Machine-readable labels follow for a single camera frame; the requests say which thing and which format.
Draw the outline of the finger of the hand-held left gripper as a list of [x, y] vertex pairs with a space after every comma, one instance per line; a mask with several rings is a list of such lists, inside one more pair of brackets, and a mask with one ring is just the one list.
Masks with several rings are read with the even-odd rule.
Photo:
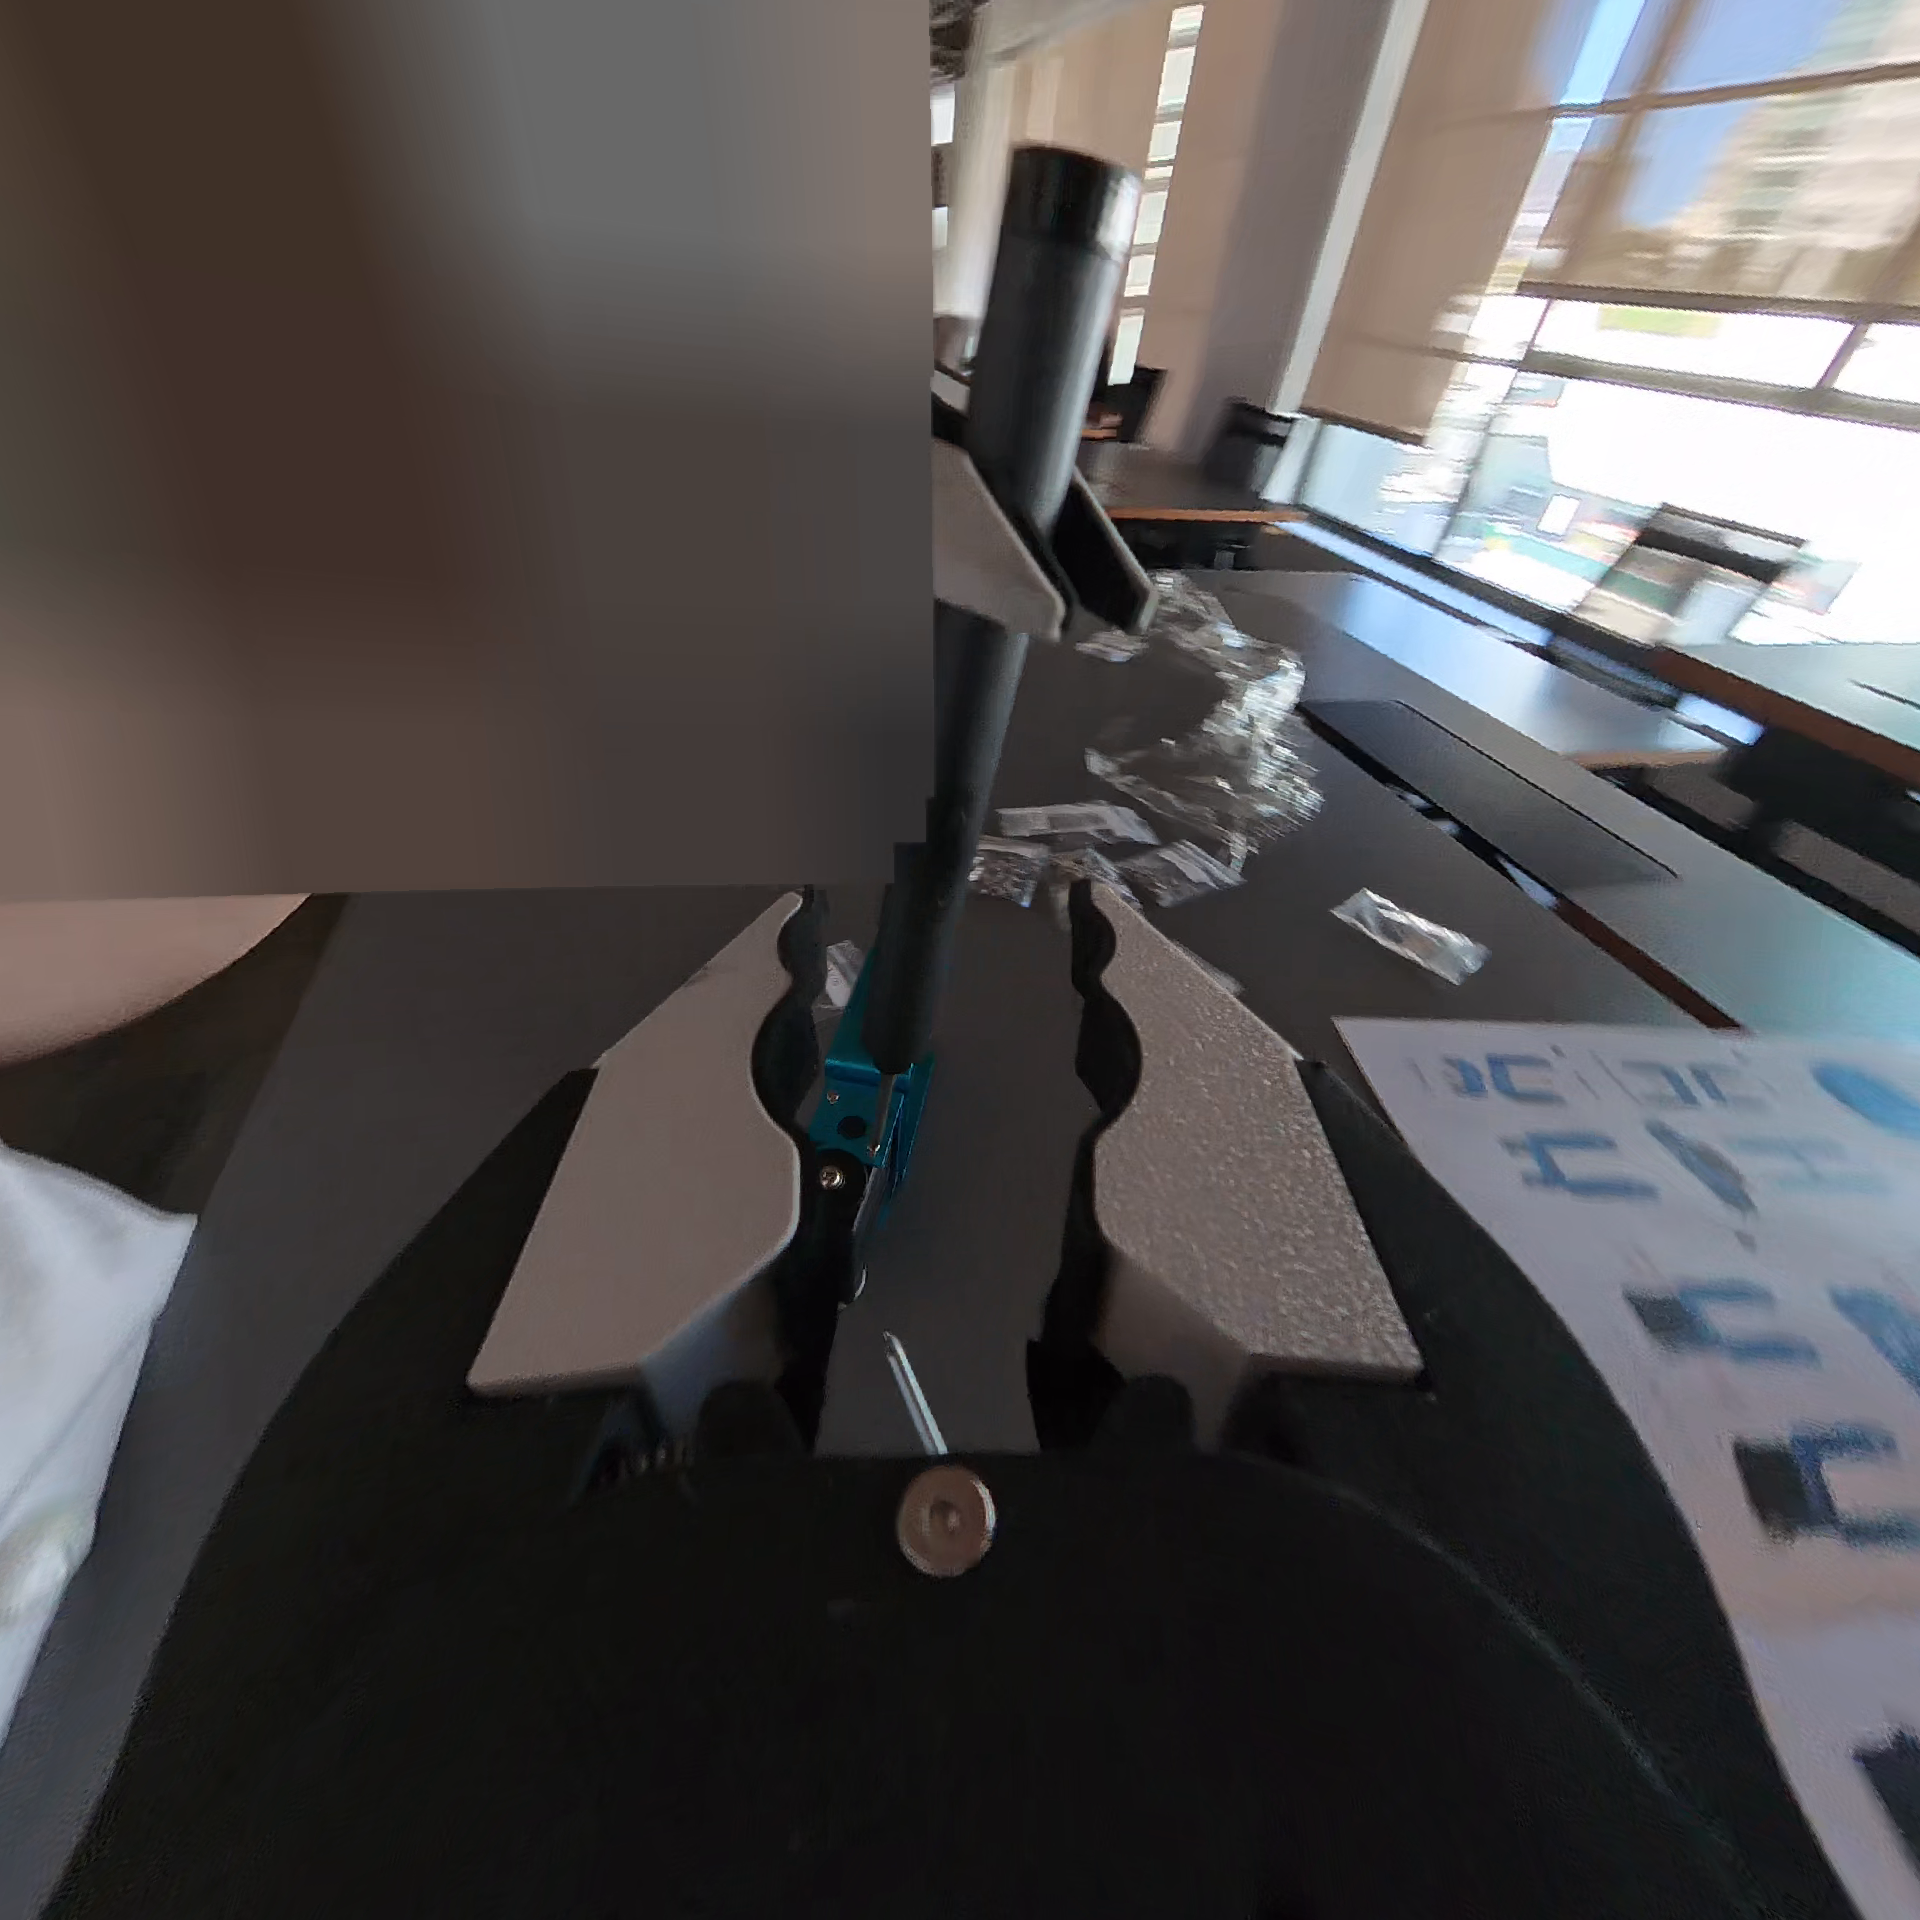
[[1082, 471], [1068, 482], [1052, 527], [1049, 556], [1072, 603], [1098, 626], [1146, 634], [1152, 625], [1160, 591]]
[[933, 599], [1006, 634], [1059, 640], [1065, 591], [995, 500], [970, 455], [945, 439], [931, 446]]

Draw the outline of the dark grey electric screwdriver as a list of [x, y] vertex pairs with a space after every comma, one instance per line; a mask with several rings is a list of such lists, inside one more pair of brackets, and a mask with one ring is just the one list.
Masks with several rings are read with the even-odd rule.
[[[957, 451], [1044, 587], [1107, 344], [1139, 176], [1088, 154], [1026, 145], [1011, 158], [988, 313]], [[861, 1039], [880, 1072], [928, 1050], [976, 839], [1037, 616], [934, 616], [933, 790], [923, 839], [896, 851]]]

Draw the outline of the blue bracket with black motor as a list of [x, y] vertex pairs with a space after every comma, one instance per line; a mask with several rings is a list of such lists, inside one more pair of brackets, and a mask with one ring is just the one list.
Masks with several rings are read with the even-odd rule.
[[826, 950], [814, 1009], [822, 1044], [819, 1096], [806, 1111], [802, 1182], [806, 1249], [838, 1306], [866, 1284], [872, 1243], [909, 1169], [933, 1062], [880, 1072], [865, 1041], [868, 956], [853, 942]]

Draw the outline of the small wood-edged desk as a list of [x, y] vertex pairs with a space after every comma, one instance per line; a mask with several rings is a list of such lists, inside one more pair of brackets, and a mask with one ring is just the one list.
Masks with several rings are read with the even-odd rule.
[[1296, 506], [1216, 482], [1200, 465], [1146, 443], [1082, 439], [1077, 465], [1152, 569], [1238, 569], [1254, 539], [1308, 519]]

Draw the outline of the adjoining dark desk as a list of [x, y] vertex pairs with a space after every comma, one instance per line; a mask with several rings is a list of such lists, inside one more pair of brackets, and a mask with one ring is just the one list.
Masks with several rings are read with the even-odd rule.
[[1285, 596], [1549, 752], [1593, 774], [1705, 764], [1728, 742], [1629, 702], [1500, 631], [1347, 572], [1275, 578]]

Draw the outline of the wood-edged dark desk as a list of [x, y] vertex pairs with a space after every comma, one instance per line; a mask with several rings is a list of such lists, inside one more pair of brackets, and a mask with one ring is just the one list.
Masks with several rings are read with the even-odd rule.
[[1648, 667], [1761, 728], [1725, 774], [1752, 826], [1837, 826], [1915, 796], [1915, 642], [1659, 644]]

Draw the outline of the black bin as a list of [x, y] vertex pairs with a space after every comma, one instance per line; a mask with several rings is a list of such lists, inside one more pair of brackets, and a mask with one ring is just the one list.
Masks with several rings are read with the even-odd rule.
[[1203, 455], [1203, 476], [1221, 489], [1264, 496], [1296, 424], [1296, 416], [1273, 414], [1243, 399], [1224, 400]]

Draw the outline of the crumpled clear plastic wrap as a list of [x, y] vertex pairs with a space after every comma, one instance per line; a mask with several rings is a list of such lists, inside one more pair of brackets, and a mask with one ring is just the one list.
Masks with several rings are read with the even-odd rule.
[[1141, 631], [1091, 628], [1072, 651], [1098, 692], [1083, 764], [1128, 801], [1238, 851], [1261, 851], [1321, 804], [1299, 704], [1306, 662], [1241, 628], [1178, 569], [1150, 577]]

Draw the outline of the group of small screw bags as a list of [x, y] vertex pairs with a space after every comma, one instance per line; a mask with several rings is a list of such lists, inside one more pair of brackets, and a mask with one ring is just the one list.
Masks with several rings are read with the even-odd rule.
[[1238, 889], [1252, 851], [1169, 823], [1088, 774], [1094, 696], [1098, 670], [1072, 644], [1030, 656], [998, 755], [989, 828], [1006, 843], [1044, 849], [1040, 886], [1059, 910], [1077, 881], [1157, 910]]

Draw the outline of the clear bag with dark part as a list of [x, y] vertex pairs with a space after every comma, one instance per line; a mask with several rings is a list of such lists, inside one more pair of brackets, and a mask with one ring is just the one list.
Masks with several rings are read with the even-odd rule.
[[1358, 889], [1330, 907], [1330, 914], [1385, 953], [1449, 988], [1476, 977], [1490, 956], [1473, 935], [1414, 914], [1372, 889]]

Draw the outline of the thin metal rod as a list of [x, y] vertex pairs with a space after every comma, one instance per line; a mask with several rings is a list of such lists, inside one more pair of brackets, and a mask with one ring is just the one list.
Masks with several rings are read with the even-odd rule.
[[920, 1372], [906, 1344], [894, 1331], [882, 1331], [880, 1343], [920, 1449], [931, 1459], [946, 1459], [948, 1444], [945, 1439], [945, 1430], [933, 1411], [933, 1403], [928, 1401], [928, 1394], [922, 1386]]

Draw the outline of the beige roller blind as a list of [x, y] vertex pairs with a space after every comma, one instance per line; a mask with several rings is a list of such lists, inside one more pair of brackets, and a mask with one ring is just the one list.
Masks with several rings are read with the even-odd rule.
[[1310, 418], [1421, 442], [1485, 298], [1915, 328], [1915, 4], [1429, 4]]

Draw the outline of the black office chair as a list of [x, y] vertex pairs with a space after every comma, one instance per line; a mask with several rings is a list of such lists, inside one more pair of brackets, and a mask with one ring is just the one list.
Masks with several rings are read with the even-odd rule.
[[1552, 620], [1549, 642], [1624, 665], [1724, 642], [1805, 548], [1798, 535], [1664, 504], [1580, 602]]

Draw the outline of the person's white shirt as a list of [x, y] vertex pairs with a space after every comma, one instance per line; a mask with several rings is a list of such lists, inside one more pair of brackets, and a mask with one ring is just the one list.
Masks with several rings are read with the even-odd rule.
[[2, 1151], [2, 1732], [85, 1566], [200, 1220]]

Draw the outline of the white sheet with blue print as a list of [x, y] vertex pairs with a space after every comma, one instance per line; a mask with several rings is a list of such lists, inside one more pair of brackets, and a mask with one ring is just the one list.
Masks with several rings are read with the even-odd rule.
[[1338, 1028], [1636, 1430], [1842, 1889], [1915, 1916], [1915, 1047]]

